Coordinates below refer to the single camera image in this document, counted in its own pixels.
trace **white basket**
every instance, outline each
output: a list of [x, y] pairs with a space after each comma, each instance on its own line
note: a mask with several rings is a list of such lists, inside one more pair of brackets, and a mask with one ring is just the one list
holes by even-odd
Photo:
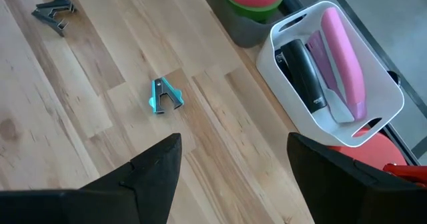
[[[301, 39], [306, 43], [314, 31], [321, 29], [322, 16], [329, 7], [335, 7], [338, 10], [364, 76], [367, 115], [365, 119], [352, 123], [338, 124], [335, 121], [331, 123], [329, 117], [316, 116], [314, 119], [291, 83], [280, 71], [274, 57], [274, 50], [294, 39]], [[304, 18], [293, 25], [290, 24], [299, 17]], [[404, 105], [403, 93], [399, 86], [381, 66], [341, 9], [329, 1], [316, 3], [275, 24], [262, 47], [256, 65], [298, 131], [324, 145], [358, 147], [392, 120]], [[357, 131], [375, 118], [381, 118], [381, 121], [366, 134], [353, 137]]]

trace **black container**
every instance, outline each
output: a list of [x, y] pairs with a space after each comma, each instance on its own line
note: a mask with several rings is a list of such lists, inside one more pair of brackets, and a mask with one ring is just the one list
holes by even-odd
[[234, 43], [239, 47], [249, 48], [263, 43], [273, 25], [285, 16], [312, 5], [318, 0], [284, 0], [278, 8], [279, 11], [266, 23], [258, 23], [237, 15], [227, 0], [206, 1]]

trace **wooden floor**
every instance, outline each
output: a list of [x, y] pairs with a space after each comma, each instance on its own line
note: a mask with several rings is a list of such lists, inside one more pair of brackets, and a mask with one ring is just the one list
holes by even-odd
[[[204, 0], [72, 0], [65, 38], [31, 15], [46, 1], [0, 0], [1, 189], [79, 188], [179, 132], [169, 223], [313, 222], [259, 47], [236, 47]], [[161, 76], [185, 105], [154, 115]]]

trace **gray bin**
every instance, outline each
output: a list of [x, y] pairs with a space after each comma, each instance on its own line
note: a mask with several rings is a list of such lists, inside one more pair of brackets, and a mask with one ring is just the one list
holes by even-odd
[[226, 0], [206, 1], [234, 43], [239, 47], [249, 48], [263, 43], [272, 26], [286, 15], [312, 5], [318, 0], [284, 0], [278, 8], [280, 11], [266, 23], [258, 23], [237, 15]]

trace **white plastic bin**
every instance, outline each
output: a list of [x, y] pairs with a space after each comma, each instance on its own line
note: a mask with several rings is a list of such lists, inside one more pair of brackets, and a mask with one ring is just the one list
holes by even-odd
[[[314, 119], [275, 61], [274, 50], [294, 39], [301, 39], [306, 43], [314, 31], [320, 30], [322, 16], [329, 7], [335, 7], [338, 10], [364, 75], [367, 115], [360, 121], [331, 123], [330, 113], [325, 117], [316, 116]], [[304, 18], [292, 25], [292, 21], [299, 17]], [[298, 131], [325, 145], [360, 146], [392, 120], [404, 105], [400, 88], [357, 34], [341, 9], [329, 1], [316, 3], [275, 24], [264, 43], [256, 65]], [[353, 137], [358, 130], [375, 118], [381, 118], [381, 120], [369, 132]]]

